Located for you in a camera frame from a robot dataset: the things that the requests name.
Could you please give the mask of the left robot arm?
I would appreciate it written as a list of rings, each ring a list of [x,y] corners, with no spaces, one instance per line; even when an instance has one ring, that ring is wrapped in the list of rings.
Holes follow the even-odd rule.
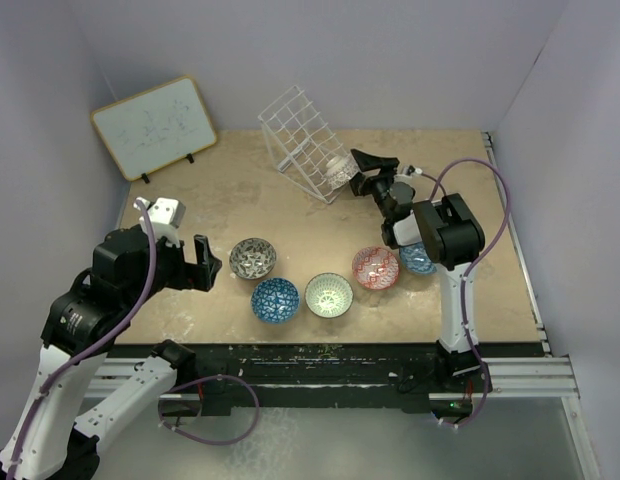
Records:
[[[135,417],[171,389],[197,376],[196,355],[165,340],[132,378],[91,410],[79,411],[89,384],[116,338],[161,290],[212,289],[222,263],[206,237],[194,238],[196,260],[182,243],[135,226],[110,232],[67,293],[51,305],[39,366],[24,412],[0,451],[0,479],[90,479],[100,456]]]

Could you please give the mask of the green and white bowl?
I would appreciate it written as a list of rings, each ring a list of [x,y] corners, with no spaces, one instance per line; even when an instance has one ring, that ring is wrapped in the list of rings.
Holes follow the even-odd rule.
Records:
[[[313,277],[305,288],[304,296],[310,311],[324,319],[344,315],[354,302],[354,291],[348,280],[331,272]]]

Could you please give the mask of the red patterned bowl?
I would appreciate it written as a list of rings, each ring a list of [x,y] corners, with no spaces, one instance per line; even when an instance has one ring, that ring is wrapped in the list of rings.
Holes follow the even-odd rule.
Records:
[[[398,280],[400,266],[395,255],[386,248],[365,247],[359,250],[351,265],[355,280],[369,290],[385,290]]]

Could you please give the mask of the light blue patterned bowl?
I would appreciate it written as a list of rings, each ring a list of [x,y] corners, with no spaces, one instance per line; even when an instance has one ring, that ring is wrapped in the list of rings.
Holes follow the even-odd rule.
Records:
[[[422,242],[417,242],[399,249],[399,257],[405,268],[418,275],[432,275],[436,272],[434,263],[427,255]]]

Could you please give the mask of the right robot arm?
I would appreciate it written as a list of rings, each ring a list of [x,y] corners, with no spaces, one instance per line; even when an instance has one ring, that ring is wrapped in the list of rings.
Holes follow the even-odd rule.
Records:
[[[457,391],[470,375],[489,370],[479,351],[474,327],[473,283],[477,261],[485,247],[482,227],[458,193],[435,201],[416,201],[416,190],[397,178],[399,159],[380,157],[353,149],[359,172],[349,181],[357,197],[370,196],[383,222],[382,239],[391,249],[424,244],[434,264],[441,290],[442,330],[437,340],[442,361],[435,366],[436,383]]]

